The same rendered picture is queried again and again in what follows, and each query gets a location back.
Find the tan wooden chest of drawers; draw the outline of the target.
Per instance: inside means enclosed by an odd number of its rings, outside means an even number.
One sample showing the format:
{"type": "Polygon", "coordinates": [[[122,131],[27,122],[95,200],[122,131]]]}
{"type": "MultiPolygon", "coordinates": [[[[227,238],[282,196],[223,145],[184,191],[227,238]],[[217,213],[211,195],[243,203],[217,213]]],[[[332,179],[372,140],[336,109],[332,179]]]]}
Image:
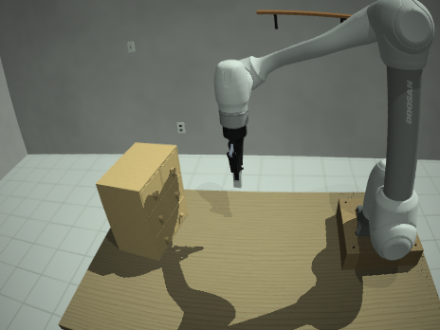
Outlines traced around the tan wooden chest of drawers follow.
{"type": "MultiPolygon", "coordinates": [[[[119,250],[158,261],[166,251],[167,247],[159,258],[154,241],[156,237],[153,238],[147,218],[154,208],[146,215],[140,192],[157,170],[164,191],[160,166],[174,149],[177,152],[176,145],[136,142],[96,183],[119,250]]],[[[173,211],[169,212],[166,191],[163,194],[174,232],[170,216],[173,211]]]]}

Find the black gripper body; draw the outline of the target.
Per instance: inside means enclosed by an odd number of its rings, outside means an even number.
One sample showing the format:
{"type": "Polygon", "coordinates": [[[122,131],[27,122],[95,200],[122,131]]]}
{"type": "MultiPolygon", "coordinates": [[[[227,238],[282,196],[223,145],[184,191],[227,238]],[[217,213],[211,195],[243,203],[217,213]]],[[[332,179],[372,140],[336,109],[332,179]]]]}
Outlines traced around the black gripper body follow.
{"type": "Polygon", "coordinates": [[[233,144],[234,153],[238,153],[238,142],[247,135],[247,127],[239,129],[228,129],[223,127],[223,136],[229,140],[230,145],[233,144]]]}

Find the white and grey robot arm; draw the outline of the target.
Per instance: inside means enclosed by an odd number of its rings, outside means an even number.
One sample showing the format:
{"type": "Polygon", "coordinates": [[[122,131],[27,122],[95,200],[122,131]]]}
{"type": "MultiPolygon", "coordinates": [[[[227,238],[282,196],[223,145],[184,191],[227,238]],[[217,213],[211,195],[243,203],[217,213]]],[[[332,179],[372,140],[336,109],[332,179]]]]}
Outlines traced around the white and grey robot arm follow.
{"type": "Polygon", "coordinates": [[[387,154],[372,169],[363,206],[357,206],[356,236],[371,237],[380,257],[401,259],[416,239],[418,196],[413,185],[423,68],[433,37],[431,14],[419,1],[377,0],[316,38],[262,58],[223,61],[214,74],[220,124],[228,129],[248,124],[250,89],[264,83],[273,70],[377,42],[381,60],[387,65],[387,154]]]}

